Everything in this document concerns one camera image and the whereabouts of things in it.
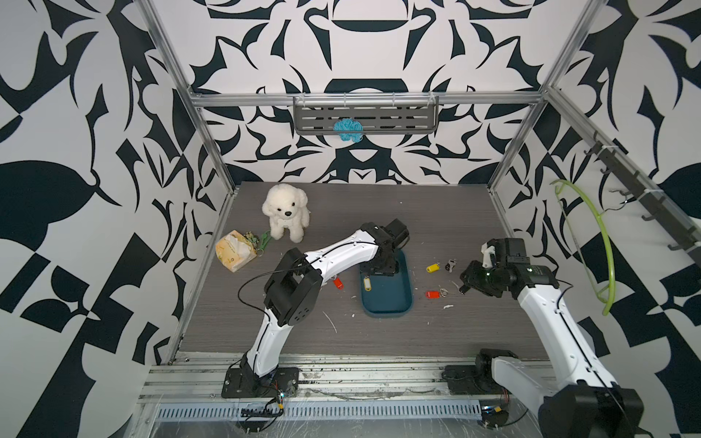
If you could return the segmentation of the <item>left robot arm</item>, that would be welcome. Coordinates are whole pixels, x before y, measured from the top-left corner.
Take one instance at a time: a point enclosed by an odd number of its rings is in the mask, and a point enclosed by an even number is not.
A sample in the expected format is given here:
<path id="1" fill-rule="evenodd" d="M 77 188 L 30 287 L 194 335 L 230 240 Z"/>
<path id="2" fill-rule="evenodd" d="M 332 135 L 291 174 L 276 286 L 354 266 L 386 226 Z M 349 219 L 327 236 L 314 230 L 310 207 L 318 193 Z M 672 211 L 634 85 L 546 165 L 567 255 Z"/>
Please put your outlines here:
<path id="1" fill-rule="evenodd" d="M 395 219 L 387 226 L 365 223 L 323 249 L 288 250 L 264 286 L 264 319 L 253 346 L 241 360 L 246 376 L 262 381 L 273 375 L 292 328 L 314 310 L 322 286 L 332 277 L 354 266 L 367 276 L 396 275 L 399 251 L 409 238 L 406 225 Z"/>

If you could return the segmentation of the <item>green keychain bundle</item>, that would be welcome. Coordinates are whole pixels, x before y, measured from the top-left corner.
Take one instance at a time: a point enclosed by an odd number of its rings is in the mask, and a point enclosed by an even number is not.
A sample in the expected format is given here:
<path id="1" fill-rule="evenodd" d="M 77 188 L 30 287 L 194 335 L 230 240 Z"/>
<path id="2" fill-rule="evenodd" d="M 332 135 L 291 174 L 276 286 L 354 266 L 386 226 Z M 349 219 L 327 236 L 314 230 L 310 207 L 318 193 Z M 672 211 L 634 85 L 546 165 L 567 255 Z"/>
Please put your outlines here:
<path id="1" fill-rule="evenodd" d="M 272 239 L 272 237 L 270 235 L 270 231 L 267 231 L 267 232 L 263 233 L 262 235 L 255 235 L 252 232 L 246 232 L 244 234 L 244 238 L 248 242 L 250 242 L 251 246 L 253 246 L 253 248 L 256 251 L 256 255 L 258 257 L 263 256 L 263 254 L 265 253 L 265 249 L 268 246 L 268 243 Z"/>

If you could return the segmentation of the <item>yellow paper bag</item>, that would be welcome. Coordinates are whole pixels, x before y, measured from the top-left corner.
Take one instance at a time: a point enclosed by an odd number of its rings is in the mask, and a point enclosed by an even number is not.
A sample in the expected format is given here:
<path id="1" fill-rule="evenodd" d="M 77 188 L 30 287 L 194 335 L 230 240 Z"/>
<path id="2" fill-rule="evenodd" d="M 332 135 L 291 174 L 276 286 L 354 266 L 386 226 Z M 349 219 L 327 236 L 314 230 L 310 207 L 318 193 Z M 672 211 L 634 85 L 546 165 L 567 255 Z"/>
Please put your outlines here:
<path id="1" fill-rule="evenodd" d="M 220 263 L 230 272 L 241 270 L 257 257 L 255 246 L 239 231 L 234 230 L 221 237 L 215 245 Z"/>

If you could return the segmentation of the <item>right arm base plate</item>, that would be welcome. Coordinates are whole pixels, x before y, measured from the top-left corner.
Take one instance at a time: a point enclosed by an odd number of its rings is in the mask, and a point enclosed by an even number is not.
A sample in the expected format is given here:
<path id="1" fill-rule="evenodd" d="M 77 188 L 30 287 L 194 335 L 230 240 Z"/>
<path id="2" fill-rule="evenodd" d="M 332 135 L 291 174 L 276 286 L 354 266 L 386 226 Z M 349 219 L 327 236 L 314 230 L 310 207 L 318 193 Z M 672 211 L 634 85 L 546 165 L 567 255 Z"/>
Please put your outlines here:
<path id="1" fill-rule="evenodd" d="M 511 350 L 482 349 L 473 365 L 447 365 L 442 380 L 453 395 L 502 395 L 504 390 L 492 377 L 492 361 L 497 357 L 518 359 Z"/>

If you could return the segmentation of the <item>blue scrunchie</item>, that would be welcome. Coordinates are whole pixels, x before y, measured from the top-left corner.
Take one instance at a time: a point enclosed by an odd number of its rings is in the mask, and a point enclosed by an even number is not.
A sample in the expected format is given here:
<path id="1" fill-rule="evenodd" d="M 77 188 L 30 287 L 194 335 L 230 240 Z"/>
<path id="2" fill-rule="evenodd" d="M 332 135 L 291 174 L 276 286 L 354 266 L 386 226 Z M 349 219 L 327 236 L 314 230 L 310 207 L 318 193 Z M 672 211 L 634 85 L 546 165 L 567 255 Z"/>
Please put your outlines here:
<path id="1" fill-rule="evenodd" d="M 361 142 L 363 140 L 363 125 L 354 119 L 341 119 L 334 123 L 333 131 L 343 142 Z"/>

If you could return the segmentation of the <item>white plush dog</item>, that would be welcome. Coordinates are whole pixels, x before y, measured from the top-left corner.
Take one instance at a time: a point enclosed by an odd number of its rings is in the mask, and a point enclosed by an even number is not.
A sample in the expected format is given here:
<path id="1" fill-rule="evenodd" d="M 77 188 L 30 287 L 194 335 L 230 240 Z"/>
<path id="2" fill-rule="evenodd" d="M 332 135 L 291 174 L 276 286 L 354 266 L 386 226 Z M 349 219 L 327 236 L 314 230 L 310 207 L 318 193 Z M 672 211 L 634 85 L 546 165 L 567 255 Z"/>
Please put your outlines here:
<path id="1" fill-rule="evenodd" d="M 308 202 L 308 195 L 300 188 L 290 184 L 271 187 L 262 206 L 262 213 L 269 220 L 270 236 L 279 240 L 288 230 L 290 240 L 301 243 L 305 229 L 310 226 Z"/>

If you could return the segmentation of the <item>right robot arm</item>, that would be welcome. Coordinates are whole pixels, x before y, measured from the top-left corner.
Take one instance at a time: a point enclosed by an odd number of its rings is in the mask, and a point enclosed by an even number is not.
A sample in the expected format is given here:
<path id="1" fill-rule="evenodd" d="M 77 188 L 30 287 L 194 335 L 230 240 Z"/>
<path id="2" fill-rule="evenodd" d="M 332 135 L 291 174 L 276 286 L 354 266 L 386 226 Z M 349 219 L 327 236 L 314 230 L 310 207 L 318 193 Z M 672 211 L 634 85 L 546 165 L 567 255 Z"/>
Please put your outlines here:
<path id="1" fill-rule="evenodd" d="M 478 373 L 536 414 L 544 437 L 635 436 L 644 413 L 640 396 L 619 385 L 584 339 L 552 271 L 530 262 L 520 238 L 491 239 L 481 254 L 461 273 L 461 292 L 510 293 L 535 328 L 556 381 L 546 383 L 508 350 L 481 350 Z"/>

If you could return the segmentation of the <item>black wall hook rail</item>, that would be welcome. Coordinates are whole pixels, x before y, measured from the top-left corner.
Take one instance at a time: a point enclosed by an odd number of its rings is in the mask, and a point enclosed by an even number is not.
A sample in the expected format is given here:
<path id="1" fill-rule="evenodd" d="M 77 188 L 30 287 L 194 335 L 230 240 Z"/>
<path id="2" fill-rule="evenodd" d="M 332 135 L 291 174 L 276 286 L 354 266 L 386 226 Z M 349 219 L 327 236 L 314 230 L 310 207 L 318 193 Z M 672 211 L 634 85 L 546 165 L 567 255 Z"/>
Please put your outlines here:
<path id="1" fill-rule="evenodd" d="M 648 177 L 617 145 L 604 144 L 599 133 L 585 141 L 590 146 L 587 155 L 595 156 L 604 164 L 603 175 L 612 174 L 623 186 L 621 194 L 646 210 L 642 216 L 646 222 L 657 222 L 673 239 L 668 245 L 671 251 L 684 251 L 700 265 L 700 227 L 672 199 Z"/>

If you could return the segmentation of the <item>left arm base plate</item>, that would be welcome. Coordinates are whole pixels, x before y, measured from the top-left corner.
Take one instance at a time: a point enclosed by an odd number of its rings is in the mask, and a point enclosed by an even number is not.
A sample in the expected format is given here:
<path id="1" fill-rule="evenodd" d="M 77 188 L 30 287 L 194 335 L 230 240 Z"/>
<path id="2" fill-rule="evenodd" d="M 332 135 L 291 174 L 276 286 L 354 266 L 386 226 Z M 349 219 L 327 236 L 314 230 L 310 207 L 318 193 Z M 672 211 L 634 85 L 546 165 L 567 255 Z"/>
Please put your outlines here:
<path id="1" fill-rule="evenodd" d="M 272 398 L 294 396 L 299 387 L 299 368 L 277 368 L 264 377 L 257 377 L 247 368 L 226 371 L 223 399 Z"/>

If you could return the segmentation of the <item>grey metal wall shelf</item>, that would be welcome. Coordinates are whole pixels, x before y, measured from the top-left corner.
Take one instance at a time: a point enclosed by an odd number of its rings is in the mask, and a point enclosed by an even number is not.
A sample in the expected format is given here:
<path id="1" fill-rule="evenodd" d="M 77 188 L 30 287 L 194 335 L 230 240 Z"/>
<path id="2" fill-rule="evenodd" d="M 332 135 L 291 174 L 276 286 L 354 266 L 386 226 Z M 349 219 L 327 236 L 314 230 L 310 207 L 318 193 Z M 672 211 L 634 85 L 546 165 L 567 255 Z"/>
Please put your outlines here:
<path id="1" fill-rule="evenodd" d="M 364 135 L 428 134 L 439 122 L 439 101 L 433 97 L 352 97 L 312 100 L 300 97 L 292 106 L 294 128 L 300 135 L 332 135 L 335 122 L 354 119 Z"/>

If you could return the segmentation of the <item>teal plastic storage box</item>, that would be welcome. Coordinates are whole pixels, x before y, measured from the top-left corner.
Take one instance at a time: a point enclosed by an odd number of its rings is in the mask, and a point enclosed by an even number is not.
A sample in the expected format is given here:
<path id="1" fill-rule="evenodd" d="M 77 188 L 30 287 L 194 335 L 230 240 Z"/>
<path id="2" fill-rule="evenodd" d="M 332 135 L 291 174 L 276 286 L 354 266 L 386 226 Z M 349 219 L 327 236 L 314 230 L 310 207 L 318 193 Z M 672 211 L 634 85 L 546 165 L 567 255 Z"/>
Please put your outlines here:
<path id="1" fill-rule="evenodd" d="M 361 304 L 367 315 L 376 319 L 399 318 L 410 311 L 414 305 L 413 287 L 407 266 L 405 253 L 398 250 L 399 271 L 394 276 L 363 276 L 361 279 Z M 372 290 L 363 288 L 363 279 L 370 277 Z"/>

